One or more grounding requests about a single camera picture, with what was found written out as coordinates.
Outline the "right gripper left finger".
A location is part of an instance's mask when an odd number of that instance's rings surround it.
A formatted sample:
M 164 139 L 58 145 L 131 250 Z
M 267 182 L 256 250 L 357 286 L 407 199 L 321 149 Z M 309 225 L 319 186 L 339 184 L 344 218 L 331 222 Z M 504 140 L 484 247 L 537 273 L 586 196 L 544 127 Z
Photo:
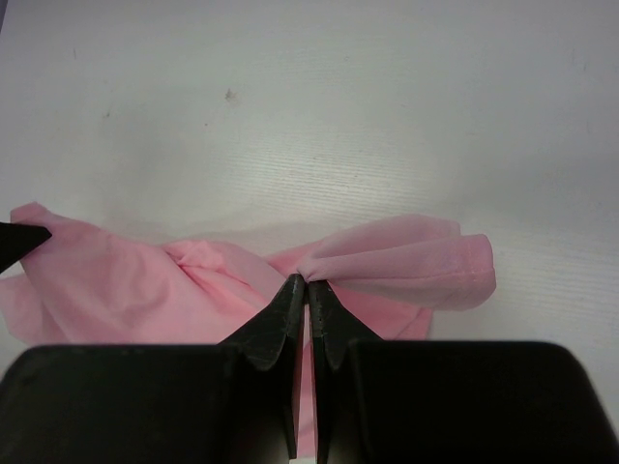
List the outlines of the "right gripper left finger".
M 240 355 L 230 394 L 228 459 L 294 459 L 298 451 L 305 281 L 276 296 L 222 344 Z

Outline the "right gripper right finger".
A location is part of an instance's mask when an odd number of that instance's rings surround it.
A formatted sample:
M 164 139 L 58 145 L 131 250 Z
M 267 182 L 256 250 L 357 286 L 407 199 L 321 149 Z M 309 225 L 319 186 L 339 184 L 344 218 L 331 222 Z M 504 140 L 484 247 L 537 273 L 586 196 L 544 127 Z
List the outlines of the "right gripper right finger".
M 326 281 L 308 286 L 317 461 L 360 460 L 359 393 L 351 344 L 371 340 L 372 330 L 354 316 Z

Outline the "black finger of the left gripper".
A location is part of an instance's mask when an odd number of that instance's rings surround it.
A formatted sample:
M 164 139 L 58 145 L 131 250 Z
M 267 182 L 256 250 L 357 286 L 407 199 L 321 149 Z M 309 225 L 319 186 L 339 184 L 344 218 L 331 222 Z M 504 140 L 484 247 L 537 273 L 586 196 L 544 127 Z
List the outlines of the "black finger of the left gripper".
M 1 222 L 0 272 L 7 271 L 51 237 L 51 232 L 43 226 Z

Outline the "pink t shirt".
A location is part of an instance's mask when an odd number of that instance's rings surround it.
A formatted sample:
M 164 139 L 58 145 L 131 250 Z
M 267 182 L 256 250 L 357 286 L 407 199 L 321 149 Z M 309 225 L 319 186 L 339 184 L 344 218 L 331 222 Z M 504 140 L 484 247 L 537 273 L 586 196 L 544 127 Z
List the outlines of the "pink t shirt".
M 380 334 L 422 339 L 435 310 L 476 307 L 496 286 L 488 238 L 432 217 L 382 219 L 268 257 L 203 240 L 149 246 L 36 203 L 12 219 L 52 235 L 1 282 L 7 327 L 31 345 L 219 341 L 294 273 L 329 281 Z

